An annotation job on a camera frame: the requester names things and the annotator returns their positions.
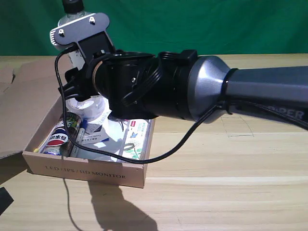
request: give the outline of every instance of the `printed label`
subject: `printed label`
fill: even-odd
[[[49,138],[47,147],[60,146],[68,141],[68,136],[63,128],[58,128]]]

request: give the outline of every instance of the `soda can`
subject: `soda can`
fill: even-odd
[[[66,112],[66,123],[70,137],[74,140],[79,132],[81,118],[80,116]],[[46,147],[42,153],[52,155],[70,156],[73,149],[73,143],[68,139],[67,133],[64,129],[63,115],[55,126],[52,135],[49,137]]]

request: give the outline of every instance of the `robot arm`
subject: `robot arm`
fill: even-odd
[[[80,71],[65,74],[67,84],[59,88],[64,105],[67,98],[100,94],[121,119],[168,116],[198,126],[240,113],[308,128],[308,66],[239,70],[196,50],[157,56],[116,51],[108,25],[108,16],[97,13],[51,31],[56,47],[70,47],[62,54],[79,49],[85,60]]]

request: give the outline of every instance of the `box flap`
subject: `box flap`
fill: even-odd
[[[10,86],[9,83],[0,83],[0,96],[3,95]]]
[[[23,151],[59,100],[59,86],[53,67],[54,58],[24,64],[13,84],[0,85],[0,89],[4,90],[0,96],[0,158]],[[71,68],[69,58],[62,57],[60,74]],[[9,79],[3,78],[3,81],[8,82]]]
[[[51,57],[22,65],[16,73],[14,83],[54,76],[54,60],[55,57]],[[60,75],[71,68],[72,65],[68,55],[62,56],[59,61]]]
[[[13,81],[14,69],[10,66],[6,66],[0,70],[0,83],[11,84]]]
[[[0,156],[24,150],[59,99],[54,76],[15,83],[0,97]]]

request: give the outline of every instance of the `screw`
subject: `screw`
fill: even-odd
[[[89,22],[90,22],[92,25],[94,25],[94,24],[95,24],[95,19],[94,19],[94,17],[90,17]]]
[[[63,30],[63,29],[60,29],[60,30],[59,30],[59,35],[60,35],[61,37],[64,37],[64,30]]]

